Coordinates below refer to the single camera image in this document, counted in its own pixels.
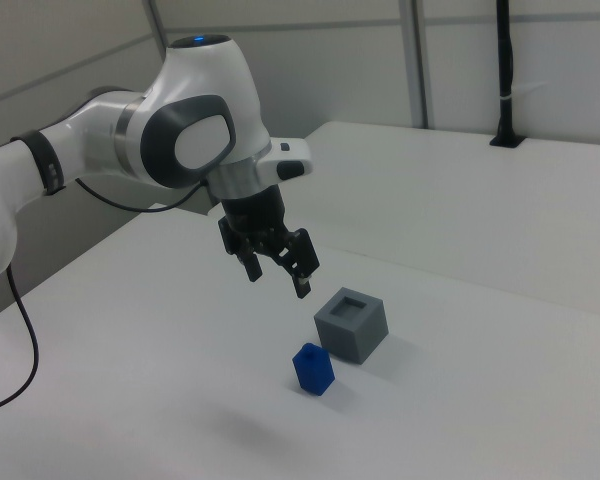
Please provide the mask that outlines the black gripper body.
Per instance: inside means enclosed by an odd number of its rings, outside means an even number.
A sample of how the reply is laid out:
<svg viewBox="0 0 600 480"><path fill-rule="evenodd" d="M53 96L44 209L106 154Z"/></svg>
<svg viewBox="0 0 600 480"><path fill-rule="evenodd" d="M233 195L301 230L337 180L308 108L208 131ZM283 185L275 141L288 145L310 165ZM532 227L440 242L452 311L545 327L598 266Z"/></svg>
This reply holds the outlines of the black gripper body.
<svg viewBox="0 0 600 480"><path fill-rule="evenodd" d="M240 199L221 201L225 216L218 221L225 246L253 244L282 246L288 236L284 225L285 207L277 185Z"/></svg>

